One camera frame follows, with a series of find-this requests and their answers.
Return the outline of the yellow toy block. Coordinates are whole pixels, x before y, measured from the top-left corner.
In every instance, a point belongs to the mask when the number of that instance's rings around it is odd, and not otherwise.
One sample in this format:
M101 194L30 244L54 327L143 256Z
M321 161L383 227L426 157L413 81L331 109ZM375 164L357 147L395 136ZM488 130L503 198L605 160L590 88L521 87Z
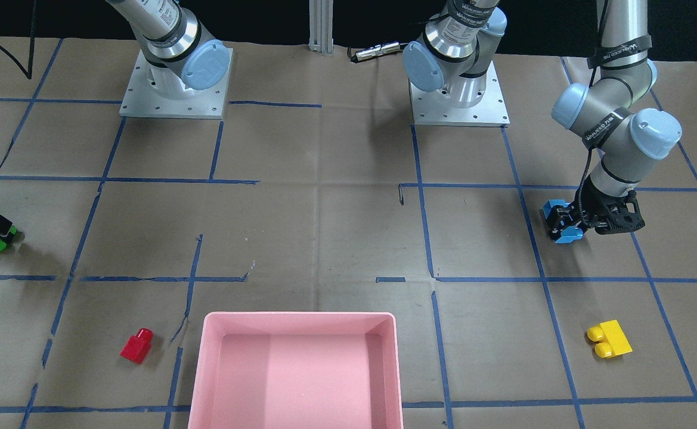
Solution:
M594 344L594 353L601 359L618 358L633 351L621 324L615 319L591 326L586 330L586 337Z

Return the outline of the pink plastic box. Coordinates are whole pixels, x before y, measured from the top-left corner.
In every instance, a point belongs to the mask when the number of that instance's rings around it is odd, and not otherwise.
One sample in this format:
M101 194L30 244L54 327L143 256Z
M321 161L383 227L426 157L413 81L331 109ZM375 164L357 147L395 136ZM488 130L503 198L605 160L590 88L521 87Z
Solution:
M188 427L403 428L388 312L212 312Z

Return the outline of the red toy block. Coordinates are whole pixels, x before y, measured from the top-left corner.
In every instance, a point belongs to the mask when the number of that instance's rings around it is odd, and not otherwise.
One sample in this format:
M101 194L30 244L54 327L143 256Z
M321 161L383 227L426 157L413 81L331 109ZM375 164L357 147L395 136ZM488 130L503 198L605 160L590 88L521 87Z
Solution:
M153 337L151 329L140 328L135 335L130 336L119 355L132 363L142 364L150 351Z

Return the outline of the aluminium frame post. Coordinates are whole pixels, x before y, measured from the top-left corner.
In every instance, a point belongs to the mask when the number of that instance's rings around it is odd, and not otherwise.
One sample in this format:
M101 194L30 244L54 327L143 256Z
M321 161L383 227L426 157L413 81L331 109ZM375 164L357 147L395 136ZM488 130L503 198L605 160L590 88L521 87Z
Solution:
M310 0L308 2L308 49L324 56L332 56L334 1Z

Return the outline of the blue toy block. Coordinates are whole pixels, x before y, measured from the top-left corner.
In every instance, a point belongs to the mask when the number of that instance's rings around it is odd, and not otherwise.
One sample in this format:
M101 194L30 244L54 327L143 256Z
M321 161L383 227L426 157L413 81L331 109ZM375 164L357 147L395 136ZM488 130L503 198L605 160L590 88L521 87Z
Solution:
M563 199L549 199L546 201L546 203L566 203ZM542 206L541 209L541 218L543 221L544 229L546 231L547 236L551 239L551 225L558 225L558 223L562 223L563 225L571 225L572 223L579 223L574 218L546 218L546 203ZM556 244L570 244L573 243L574 241L553 241Z

